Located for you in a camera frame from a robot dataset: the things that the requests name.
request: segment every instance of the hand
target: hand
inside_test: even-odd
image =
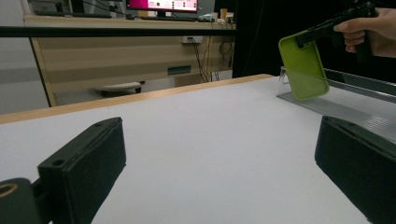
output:
[[[376,12],[378,13],[376,18],[344,21],[333,29],[344,33],[348,52],[356,52],[356,46],[364,41],[367,33],[374,55],[396,58],[396,9],[377,8]]]

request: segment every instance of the black wall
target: black wall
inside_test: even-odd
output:
[[[238,0],[233,76],[277,76],[282,66],[277,43],[280,38],[320,24],[347,9],[337,0]],[[388,0],[389,7],[396,7]],[[323,66],[337,71],[396,83],[396,59],[374,57],[358,63],[345,47],[334,48],[329,38],[317,41]]]

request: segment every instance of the power outlet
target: power outlet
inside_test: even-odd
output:
[[[181,38],[181,43],[192,44],[193,42],[189,40],[189,38],[193,38],[197,44],[201,44],[204,41],[204,37],[202,35],[186,35]]]

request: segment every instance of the screen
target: screen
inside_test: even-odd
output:
[[[132,10],[196,13],[198,0],[127,0],[126,6]]]

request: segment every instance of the white table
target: white table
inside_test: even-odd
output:
[[[0,125],[0,180],[122,117],[127,166],[93,223],[367,223],[316,166],[321,115],[277,77]]]

